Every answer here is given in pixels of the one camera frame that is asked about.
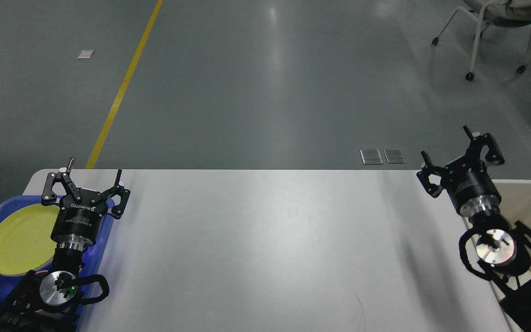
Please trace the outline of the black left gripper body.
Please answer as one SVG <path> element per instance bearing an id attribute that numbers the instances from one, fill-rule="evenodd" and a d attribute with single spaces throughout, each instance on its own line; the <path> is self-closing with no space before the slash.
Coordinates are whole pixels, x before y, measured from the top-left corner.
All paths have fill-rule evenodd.
<path id="1" fill-rule="evenodd" d="M 96 244 L 102 218 L 108 211 L 97 191 L 81 191 L 77 202 L 70 194 L 59 201 L 59 214 L 53 225 L 51 240 L 57 248 L 84 251 Z"/>

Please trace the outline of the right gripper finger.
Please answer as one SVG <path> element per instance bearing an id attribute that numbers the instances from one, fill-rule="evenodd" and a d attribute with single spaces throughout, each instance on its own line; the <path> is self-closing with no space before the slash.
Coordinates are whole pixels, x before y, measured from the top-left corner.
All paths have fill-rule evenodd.
<path id="1" fill-rule="evenodd" d="M 448 175 L 448 170 L 444 166 L 434 165 L 426 151 L 421 151 L 421 157 L 423 160 L 423 165 L 421 170 L 417 172 L 416 176 L 426 193 L 433 198 L 437 198 L 442 193 L 444 187 L 442 187 L 441 184 L 435 184 L 431 182 L 430 176 L 442 178 Z"/>
<path id="2" fill-rule="evenodd" d="M 463 130 L 469 139 L 469 145 L 463 155 L 463 160 L 481 162 L 484 167 L 505 164 L 506 160 L 491 134 L 474 133 L 466 125 L 463 126 Z"/>

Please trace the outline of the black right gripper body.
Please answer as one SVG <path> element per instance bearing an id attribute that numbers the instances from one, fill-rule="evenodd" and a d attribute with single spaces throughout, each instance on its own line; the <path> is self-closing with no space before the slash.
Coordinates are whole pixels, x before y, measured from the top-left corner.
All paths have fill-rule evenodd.
<path id="1" fill-rule="evenodd" d="M 498 213 L 502 201 L 498 189 L 487 172 L 484 160 L 461 157 L 445 166 L 441 186 L 457 214 L 473 217 L 478 213 Z"/>

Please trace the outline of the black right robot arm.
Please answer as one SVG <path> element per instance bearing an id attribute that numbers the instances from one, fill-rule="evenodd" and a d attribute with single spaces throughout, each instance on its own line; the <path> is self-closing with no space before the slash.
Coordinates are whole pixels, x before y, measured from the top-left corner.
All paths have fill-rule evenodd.
<path id="1" fill-rule="evenodd" d="M 531 228 L 514 224 L 500 210 L 502 196 L 488 174 L 489 166 L 505 159 L 491 134 L 474 134 L 464 155 L 445 166 L 436 166 L 422 151 L 424 161 L 417 172 L 422 187 L 436 198 L 448 193 L 455 212 L 471 227 L 459 238 L 459 255 L 465 268 L 493 282 L 503 298 L 503 312 L 525 332 L 531 332 Z"/>

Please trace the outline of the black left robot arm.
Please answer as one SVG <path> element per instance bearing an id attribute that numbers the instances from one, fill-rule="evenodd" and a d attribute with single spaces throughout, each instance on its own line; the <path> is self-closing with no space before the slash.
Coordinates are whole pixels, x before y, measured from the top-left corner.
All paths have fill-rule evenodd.
<path id="1" fill-rule="evenodd" d="M 51 266 L 44 273 L 28 269 L 4 298 L 0 332 L 75 332 L 80 309 L 109 296 L 107 279 L 87 272 L 84 257 L 103 235 L 105 218 L 121 219 L 131 191 L 121 181 L 121 169 L 105 191 L 77 187 L 71 179 L 74 160 L 48 173 L 41 195 L 42 206 L 58 209 Z"/>

